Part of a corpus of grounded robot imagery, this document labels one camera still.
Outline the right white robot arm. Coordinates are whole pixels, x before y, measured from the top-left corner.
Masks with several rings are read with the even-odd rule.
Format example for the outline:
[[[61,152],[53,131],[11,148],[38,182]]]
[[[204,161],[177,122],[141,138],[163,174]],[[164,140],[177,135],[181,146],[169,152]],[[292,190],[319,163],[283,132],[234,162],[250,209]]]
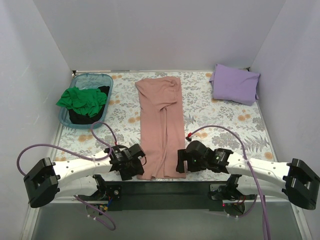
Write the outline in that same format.
[[[316,209],[320,178],[300,159],[294,158],[291,162],[245,160],[229,149],[212,150],[197,140],[177,151],[177,172],[204,170],[230,175],[225,183],[210,189],[209,196],[214,200],[237,201],[263,194],[288,200],[302,209]]]

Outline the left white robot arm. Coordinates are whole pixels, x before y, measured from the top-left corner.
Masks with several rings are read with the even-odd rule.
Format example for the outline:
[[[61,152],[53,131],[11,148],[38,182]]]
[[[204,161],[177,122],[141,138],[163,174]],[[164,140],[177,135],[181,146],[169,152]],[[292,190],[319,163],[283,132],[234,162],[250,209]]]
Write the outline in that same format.
[[[146,154],[139,144],[116,145],[78,159],[52,162],[45,157],[24,176],[31,208],[43,207],[54,199],[79,196],[90,201],[114,198],[116,187],[103,179],[103,174],[119,172],[121,180],[144,174],[142,159]]]

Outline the pink t shirt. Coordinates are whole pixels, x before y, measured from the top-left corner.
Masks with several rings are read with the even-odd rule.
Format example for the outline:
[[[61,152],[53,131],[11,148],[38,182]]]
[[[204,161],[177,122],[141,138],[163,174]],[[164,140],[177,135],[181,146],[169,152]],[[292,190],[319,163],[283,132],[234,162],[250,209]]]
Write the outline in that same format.
[[[181,80],[144,78],[135,83],[140,103],[140,145],[146,156],[140,180],[185,178],[176,170],[185,148]]]

